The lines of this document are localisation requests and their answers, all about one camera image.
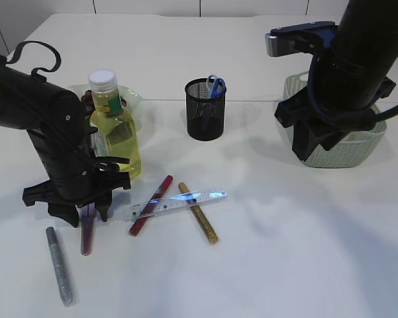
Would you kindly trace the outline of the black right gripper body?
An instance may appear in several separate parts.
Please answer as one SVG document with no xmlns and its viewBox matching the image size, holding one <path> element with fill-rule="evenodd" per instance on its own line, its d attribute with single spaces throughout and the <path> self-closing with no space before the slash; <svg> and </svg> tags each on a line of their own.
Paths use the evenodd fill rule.
<svg viewBox="0 0 398 318">
<path fill-rule="evenodd" d="M 363 111 L 342 111 L 327 109 L 311 99 L 308 89 L 278 103 L 275 117 L 284 128 L 291 127 L 299 119 L 320 121 L 341 132 L 370 131 L 375 125 L 375 112 L 371 108 Z"/>
</svg>

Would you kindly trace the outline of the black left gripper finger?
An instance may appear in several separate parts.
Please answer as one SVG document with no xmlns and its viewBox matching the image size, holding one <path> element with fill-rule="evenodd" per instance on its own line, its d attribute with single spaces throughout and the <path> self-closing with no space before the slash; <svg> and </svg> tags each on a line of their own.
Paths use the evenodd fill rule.
<svg viewBox="0 0 398 318">
<path fill-rule="evenodd" d="M 79 213 L 74 205 L 62 205 L 57 203 L 48 204 L 48 214 L 52 217 L 59 218 L 74 228 L 79 225 Z"/>
<path fill-rule="evenodd" d="M 112 205 L 113 194 L 111 191 L 101 194 L 95 200 L 95 209 L 99 212 L 102 222 L 107 222 L 109 218 L 109 208 Z"/>
</svg>

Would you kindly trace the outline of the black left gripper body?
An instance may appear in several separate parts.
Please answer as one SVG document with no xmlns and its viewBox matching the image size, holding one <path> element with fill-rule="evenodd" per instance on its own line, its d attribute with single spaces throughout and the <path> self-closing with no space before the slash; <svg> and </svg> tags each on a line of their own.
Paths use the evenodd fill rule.
<svg viewBox="0 0 398 318">
<path fill-rule="evenodd" d="M 23 202 L 32 206 L 36 202 L 59 205 L 88 203 L 97 206 L 110 206 L 112 191 L 117 188 L 130 189 L 130 176 L 127 172 L 113 174 L 95 168 L 80 168 L 71 171 L 68 166 L 44 162 L 49 180 L 23 190 Z"/>
</svg>

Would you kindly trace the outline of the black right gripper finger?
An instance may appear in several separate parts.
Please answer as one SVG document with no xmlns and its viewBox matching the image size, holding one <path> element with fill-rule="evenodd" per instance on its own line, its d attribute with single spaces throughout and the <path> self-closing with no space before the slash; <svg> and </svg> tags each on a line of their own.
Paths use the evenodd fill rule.
<svg viewBox="0 0 398 318">
<path fill-rule="evenodd" d="M 293 125 L 292 150 L 300 161 L 306 161 L 317 146 L 321 146 L 323 132 L 337 129 L 316 118 L 298 119 Z"/>
<path fill-rule="evenodd" d="M 349 132 L 342 131 L 326 131 L 323 132 L 321 146 L 324 150 L 329 151 L 333 149 L 339 142 L 341 142 Z"/>
</svg>

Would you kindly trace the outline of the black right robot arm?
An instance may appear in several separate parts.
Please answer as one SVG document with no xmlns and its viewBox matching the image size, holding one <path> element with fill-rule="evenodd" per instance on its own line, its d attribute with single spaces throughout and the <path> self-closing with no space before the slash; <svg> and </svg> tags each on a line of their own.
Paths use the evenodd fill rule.
<svg viewBox="0 0 398 318">
<path fill-rule="evenodd" d="M 381 113 L 372 108 L 395 87 L 387 75 L 398 62 L 398 0 L 349 1 L 339 23 L 275 28 L 265 39 L 271 57 L 312 56 L 306 86 L 275 111 L 283 127 L 293 128 L 298 159 L 398 115 L 398 105 Z"/>
</svg>

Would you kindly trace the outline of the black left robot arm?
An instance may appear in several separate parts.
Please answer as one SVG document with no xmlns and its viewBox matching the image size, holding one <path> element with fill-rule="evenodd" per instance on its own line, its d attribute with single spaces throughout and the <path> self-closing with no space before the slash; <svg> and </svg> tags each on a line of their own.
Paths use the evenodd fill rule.
<svg viewBox="0 0 398 318">
<path fill-rule="evenodd" d="M 0 127 L 28 133 L 49 177 L 24 189 L 27 207 L 47 203 L 49 215 L 77 227 L 78 208 L 93 204 L 107 221 L 112 191 L 130 189 L 129 174 L 119 169 L 126 160 L 96 156 L 89 145 L 96 130 L 87 123 L 79 97 L 38 74 L 7 67 L 1 55 Z"/>
</svg>

